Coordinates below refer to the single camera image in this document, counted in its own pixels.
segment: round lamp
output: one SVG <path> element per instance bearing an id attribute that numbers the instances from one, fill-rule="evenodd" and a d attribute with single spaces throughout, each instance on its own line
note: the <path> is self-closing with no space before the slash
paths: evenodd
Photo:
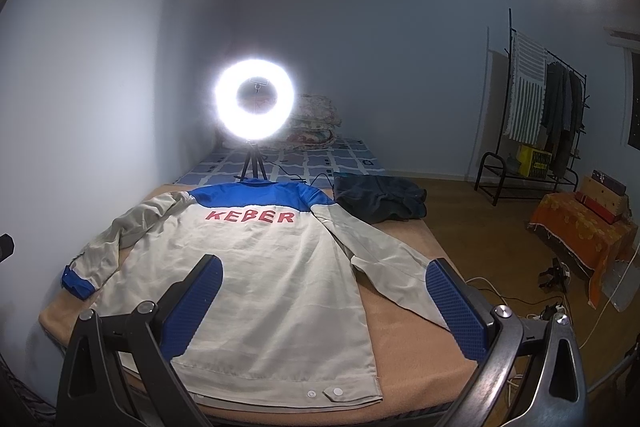
<path id="1" fill-rule="evenodd" d="M 238 89 L 252 78 L 264 78 L 276 91 L 276 103 L 266 113 L 254 114 L 238 105 Z M 267 60 L 243 60 L 226 69 L 216 85 L 220 120 L 236 136 L 259 140 L 275 133 L 287 120 L 293 106 L 293 86 L 281 67 Z"/>

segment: window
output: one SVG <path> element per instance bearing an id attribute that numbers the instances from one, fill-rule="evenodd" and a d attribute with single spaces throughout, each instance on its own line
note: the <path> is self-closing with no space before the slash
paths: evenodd
<path id="1" fill-rule="evenodd" d="M 629 125 L 628 144 L 640 150 L 640 53 L 631 52 L 631 122 Z"/>

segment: floral tablecloth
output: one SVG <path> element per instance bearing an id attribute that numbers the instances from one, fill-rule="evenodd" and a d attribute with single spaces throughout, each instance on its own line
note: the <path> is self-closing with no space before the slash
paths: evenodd
<path id="1" fill-rule="evenodd" d="M 573 192 L 547 194 L 533 212 L 529 226 L 544 227 L 593 270 L 589 304 L 594 308 L 600 301 L 602 276 L 616 259 L 630 260 L 638 231 L 638 226 L 629 221 L 610 225 L 577 201 Z"/>

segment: jacket cuff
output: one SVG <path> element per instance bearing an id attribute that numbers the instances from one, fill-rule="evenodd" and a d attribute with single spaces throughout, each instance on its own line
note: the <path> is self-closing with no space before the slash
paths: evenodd
<path id="1" fill-rule="evenodd" d="M 65 266 L 62 274 L 62 287 L 74 297 L 85 300 L 95 292 L 94 285 L 88 280 L 82 279 L 76 272 Z"/>

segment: red lettering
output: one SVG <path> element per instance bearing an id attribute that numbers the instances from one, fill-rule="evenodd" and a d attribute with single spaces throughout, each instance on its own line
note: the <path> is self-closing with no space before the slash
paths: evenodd
<path id="1" fill-rule="evenodd" d="M 273 212 L 273 210 L 265 210 L 260 214 L 260 217 L 258 219 L 260 219 L 260 221 L 266 221 L 267 223 L 273 223 L 273 219 L 267 219 L 267 217 L 273 218 L 275 215 L 276 213 Z"/>
<path id="2" fill-rule="evenodd" d="M 233 221 L 235 223 L 237 219 L 231 219 L 232 217 L 240 217 L 240 212 L 236 212 L 235 210 L 229 211 L 229 213 L 226 214 L 225 221 Z"/>
<path id="3" fill-rule="evenodd" d="M 287 221 L 289 223 L 293 223 L 293 216 L 295 216 L 295 214 L 293 212 L 282 212 L 278 216 L 278 223 L 282 223 L 283 221 Z"/>
<path id="4" fill-rule="evenodd" d="M 257 210 L 248 210 L 244 213 L 244 216 L 242 216 L 242 221 L 248 221 L 249 219 L 254 219 L 255 216 L 257 215 L 258 215 Z"/>
<path id="5" fill-rule="evenodd" d="M 211 219 L 212 217 L 213 219 L 220 219 L 220 216 L 223 216 L 223 214 L 226 214 L 226 212 L 212 212 L 205 219 Z"/>

